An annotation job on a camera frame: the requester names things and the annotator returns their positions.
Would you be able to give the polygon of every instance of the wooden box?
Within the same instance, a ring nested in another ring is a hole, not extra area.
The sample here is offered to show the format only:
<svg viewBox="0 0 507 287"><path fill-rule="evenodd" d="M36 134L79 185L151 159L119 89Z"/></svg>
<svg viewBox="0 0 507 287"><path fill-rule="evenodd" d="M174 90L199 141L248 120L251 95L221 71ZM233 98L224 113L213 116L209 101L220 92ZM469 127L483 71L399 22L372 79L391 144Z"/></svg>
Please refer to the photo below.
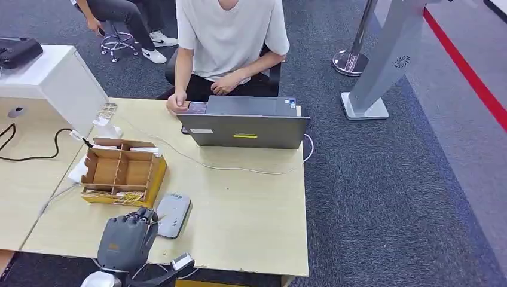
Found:
<svg viewBox="0 0 507 287"><path fill-rule="evenodd" d="M94 139L96 145L119 149L88 150L81 178L81 197L89 202L153 207L164 179L163 155L131 148L153 148L153 143L124 139Z"/></svg>

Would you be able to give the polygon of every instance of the white t-shirt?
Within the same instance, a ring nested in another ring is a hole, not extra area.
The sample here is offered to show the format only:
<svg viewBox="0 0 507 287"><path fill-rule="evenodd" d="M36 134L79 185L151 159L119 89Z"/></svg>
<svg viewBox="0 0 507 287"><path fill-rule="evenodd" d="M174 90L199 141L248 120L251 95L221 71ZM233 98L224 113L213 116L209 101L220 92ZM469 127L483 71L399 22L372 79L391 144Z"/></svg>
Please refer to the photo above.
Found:
<svg viewBox="0 0 507 287"><path fill-rule="evenodd" d="M239 0L230 10L218 0L176 0L176 18L179 46L194 50L193 73L210 81L259 59L264 43L289 51L282 0Z"/></svg>

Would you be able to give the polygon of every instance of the yellow sticker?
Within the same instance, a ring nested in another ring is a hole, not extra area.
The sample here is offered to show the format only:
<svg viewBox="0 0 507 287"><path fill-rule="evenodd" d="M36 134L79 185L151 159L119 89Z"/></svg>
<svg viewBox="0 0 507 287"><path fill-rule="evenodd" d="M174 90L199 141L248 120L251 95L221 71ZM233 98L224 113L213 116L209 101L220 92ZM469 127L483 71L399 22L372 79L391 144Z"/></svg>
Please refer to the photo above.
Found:
<svg viewBox="0 0 507 287"><path fill-rule="evenodd" d="M246 139L256 139L257 135L246 135L246 134L239 134L239 135L233 135L235 138L246 138Z"/></svg>

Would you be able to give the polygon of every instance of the man's arm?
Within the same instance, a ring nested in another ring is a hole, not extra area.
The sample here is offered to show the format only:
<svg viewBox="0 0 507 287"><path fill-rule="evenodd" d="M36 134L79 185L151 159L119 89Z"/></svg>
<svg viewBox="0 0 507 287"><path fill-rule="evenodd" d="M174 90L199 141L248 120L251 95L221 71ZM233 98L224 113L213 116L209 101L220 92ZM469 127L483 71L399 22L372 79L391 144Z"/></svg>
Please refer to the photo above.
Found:
<svg viewBox="0 0 507 287"><path fill-rule="evenodd" d="M91 12L88 2L86 0L76 0L76 3L83 12L84 17L86 17L86 21L88 22L88 28L95 31L97 35L100 35L99 28L102 29L102 24L100 24L100 22L95 18L95 16Z"/></svg>
<svg viewBox="0 0 507 287"><path fill-rule="evenodd" d="M255 62L242 67L236 71L241 77L241 80L257 75L258 73L265 71L271 67L276 66L285 60L285 55L278 55L272 51L265 53L262 57L257 59Z"/></svg>
<svg viewBox="0 0 507 287"><path fill-rule="evenodd" d="M179 47L175 66L175 93L167 99L166 103L169 111L186 112L188 110L185 100L193 66L194 50Z"/></svg>
<svg viewBox="0 0 507 287"><path fill-rule="evenodd" d="M244 79L265 71L282 62L284 59L285 55L278 55L272 51L269 51L247 66L244 66L218 79L211 85L211 90L213 91L213 94L229 94Z"/></svg>
<svg viewBox="0 0 507 287"><path fill-rule="evenodd" d="M190 76L192 76L192 67L194 64L194 50L178 48L175 67L175 93L185 93L187 90Z"/></svg>

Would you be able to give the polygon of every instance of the metal pole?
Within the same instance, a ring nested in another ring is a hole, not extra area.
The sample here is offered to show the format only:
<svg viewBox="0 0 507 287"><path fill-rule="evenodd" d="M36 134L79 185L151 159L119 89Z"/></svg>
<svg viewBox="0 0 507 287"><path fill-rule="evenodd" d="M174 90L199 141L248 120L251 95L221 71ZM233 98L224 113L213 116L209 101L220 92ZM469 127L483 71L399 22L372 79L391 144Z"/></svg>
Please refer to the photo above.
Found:
<svg viewBox="0 0 507 287"><path fill-rule="evenodd" d="M363 46L363 39L366 34L366 26L368 25L371 14L373 14L375 10L375 6L377 6L377 1L378 0L368 0L366 3L358 33L356 34L356 39L350 51L343 50L334 55L332 64L337 72L347 76L357 77L360 76L366 68L369 60L365 55L361 54L361 47Z"/></svg>

